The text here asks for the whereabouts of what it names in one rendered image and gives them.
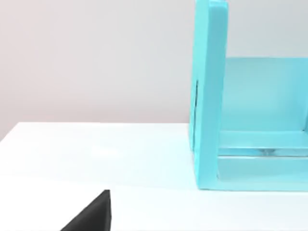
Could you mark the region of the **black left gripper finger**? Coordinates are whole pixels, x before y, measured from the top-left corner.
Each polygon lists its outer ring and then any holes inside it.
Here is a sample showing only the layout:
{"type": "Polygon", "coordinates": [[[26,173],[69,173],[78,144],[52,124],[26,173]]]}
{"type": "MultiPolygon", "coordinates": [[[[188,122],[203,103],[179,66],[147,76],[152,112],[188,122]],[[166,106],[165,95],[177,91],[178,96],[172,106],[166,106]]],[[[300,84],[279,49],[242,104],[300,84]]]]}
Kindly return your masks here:
{"type": "Polygon", "coordinates": [[[60,231],[111,231],[110,190],[102,191],[60,231]]]}

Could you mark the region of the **light blue rack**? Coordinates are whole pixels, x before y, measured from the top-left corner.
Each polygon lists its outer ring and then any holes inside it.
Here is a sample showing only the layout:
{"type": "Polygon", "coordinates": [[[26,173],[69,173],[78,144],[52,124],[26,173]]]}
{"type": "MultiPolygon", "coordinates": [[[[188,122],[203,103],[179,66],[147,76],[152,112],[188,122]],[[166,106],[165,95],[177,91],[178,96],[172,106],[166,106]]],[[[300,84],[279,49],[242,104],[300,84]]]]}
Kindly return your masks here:
{"type": "Polygon", "coordinates": [[[197,188],[308,192],[308,57],[227,57],[228,3],[194,1],[197,188]]]}

